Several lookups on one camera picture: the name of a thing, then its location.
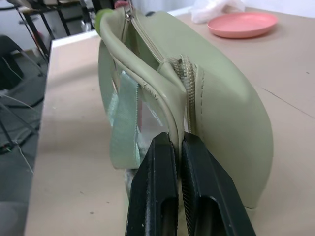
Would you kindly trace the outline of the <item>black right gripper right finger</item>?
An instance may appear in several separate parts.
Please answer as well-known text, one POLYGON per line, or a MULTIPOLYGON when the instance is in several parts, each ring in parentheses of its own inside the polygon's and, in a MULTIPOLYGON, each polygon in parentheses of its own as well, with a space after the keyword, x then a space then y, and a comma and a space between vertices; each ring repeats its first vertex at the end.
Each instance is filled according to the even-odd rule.
POLYGON ((191 133, 182 142, 181 180, 188 236, 256 236, 232 178, 191 133))

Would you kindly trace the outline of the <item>pink plastic plate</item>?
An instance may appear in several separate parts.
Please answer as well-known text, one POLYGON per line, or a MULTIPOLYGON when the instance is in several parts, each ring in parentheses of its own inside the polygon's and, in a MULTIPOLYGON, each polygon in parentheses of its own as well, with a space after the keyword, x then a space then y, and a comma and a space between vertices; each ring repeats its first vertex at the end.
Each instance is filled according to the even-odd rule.
POLYGON ((277 22, 277 17, 270 13, 241 12, 215 17, 208 22, 207 27, 216 36, 243 39, 266 34, 277 22))

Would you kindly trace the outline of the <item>green leather zip pouch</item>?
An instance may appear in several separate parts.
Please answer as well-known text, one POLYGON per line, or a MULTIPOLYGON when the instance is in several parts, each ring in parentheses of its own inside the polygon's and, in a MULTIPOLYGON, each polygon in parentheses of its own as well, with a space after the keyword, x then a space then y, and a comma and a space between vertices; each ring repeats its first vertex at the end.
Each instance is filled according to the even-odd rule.
POLYGON ((98 74, 110 120, 110 158, 137 169, 145 146, 139 102, 168 129, 175 150, 184 130, 198 136, 228 172, 248 212, 271 171, 273 134, 265 107, 244 74, 220 50, 166 12, 145 16, 130 4, 96 15, 98 74))

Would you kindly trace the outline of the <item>clear crumpled plastic bag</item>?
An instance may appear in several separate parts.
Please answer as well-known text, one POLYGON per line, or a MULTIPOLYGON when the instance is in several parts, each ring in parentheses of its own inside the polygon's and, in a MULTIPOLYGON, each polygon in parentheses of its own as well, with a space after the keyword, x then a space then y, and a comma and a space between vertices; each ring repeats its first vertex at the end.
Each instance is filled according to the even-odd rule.
POLYGON ((196 0, 191 8, 191 20, 202 24, 224 14, 244 11, 245 5, 241 0, 196 0))

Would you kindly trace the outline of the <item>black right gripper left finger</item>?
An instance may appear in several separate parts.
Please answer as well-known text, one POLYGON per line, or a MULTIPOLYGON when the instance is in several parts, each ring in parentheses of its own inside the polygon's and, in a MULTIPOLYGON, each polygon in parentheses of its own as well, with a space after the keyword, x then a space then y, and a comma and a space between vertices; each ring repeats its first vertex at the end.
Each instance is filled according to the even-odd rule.
POLYGON ((178 201, 176 155, 162 132, 132 180, 125 236, 177 236, 178 201))

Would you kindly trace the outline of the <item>black metal shelf rack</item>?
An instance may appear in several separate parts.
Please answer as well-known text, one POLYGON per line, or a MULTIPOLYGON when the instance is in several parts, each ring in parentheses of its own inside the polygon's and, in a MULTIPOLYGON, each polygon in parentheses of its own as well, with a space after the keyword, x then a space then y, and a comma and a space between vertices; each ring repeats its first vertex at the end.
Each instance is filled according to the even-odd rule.
POLYGON ((20 16, 41 54, 48 58, 51 41, 94 29, 96 13, 117 0, 7 0, 20 16))

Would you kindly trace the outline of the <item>black office chair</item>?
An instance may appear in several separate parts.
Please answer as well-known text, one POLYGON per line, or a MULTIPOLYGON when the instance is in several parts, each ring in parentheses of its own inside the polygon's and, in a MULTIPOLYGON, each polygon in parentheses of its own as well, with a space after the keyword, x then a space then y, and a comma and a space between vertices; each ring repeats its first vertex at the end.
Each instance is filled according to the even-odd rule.
POLYGON ((0 35, 0 90, 16 87, 24 77, 13 52, 21 48, 8 36, 0 35))

